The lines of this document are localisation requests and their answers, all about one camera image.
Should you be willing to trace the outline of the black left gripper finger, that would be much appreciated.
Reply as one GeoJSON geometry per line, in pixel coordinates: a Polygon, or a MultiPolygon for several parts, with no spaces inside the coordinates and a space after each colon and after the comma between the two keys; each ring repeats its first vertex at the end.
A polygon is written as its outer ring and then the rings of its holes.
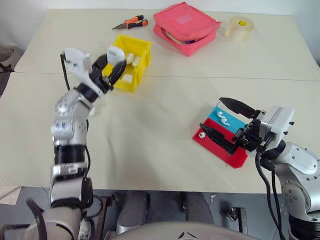
{"type": "Polygon", "coordinates": [[[107,54],[103,54],[94,62],[94,69],[102,71],[108,64],[107,54]]]}
{"type": "Polygon", "coordinates": [[[114,68],[112,69],[111,74],[109,75],[109,85],[113,86],[119,80],[119,78],[123,75],[127,66],[127,60],[122,60],[118,62],[114,68]]]}

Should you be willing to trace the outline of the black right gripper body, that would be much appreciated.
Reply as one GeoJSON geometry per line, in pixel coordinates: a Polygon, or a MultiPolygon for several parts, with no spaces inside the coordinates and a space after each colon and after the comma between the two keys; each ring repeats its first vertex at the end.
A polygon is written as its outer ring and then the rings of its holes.
{"type": "Polygon", "coordinates": [[[262,118],[266,116],[264,110],[240,110],[239,114],[245,116],[252,121],[245,125],[244,128],[239,128],[232,138],[233,147],[232,152],[235,153],[238,148],[245,149],[249,152],[256,150],[260,145],[267,148],[274,139],[275,134],[271,131],[262,133],[260,126],[262,125],[262,118]]]}

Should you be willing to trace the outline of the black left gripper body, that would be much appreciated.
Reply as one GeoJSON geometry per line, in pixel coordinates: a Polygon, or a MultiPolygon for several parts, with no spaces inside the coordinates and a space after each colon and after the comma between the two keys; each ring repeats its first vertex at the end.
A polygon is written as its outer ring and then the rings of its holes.
{"type": "Polygon", "coordinates": [[[109,82],[108,77],[105,78],[102,75],[102,69],[100,68],[98,63],[94,63],[92,65],[92,72],[90,73],[90,79],[93,83],[98,87],[98,89],[102,93],[107,93],[108,91],[112,91],[114,86],[109,82]]]}

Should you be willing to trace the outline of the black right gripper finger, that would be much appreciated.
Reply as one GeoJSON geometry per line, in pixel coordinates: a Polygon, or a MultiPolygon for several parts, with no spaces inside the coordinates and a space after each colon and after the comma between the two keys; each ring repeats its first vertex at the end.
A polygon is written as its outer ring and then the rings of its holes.
{"type": "Polygon", "coordinates": [[[242,101],[229,98],[229,97],[220,97],[219,100],[232,112],[240,114],[247,119],[256,119],[260,114],[260,110],[254,109],[242,101]]]}
{"type": "Polygon", "coordinates": [[[235,133],[227,128],[219,124],[210,126],[200,123],[199,126],[212,142],[223,148],[228,154],[234,154],[240,147],[234,140],[235,133]]]}

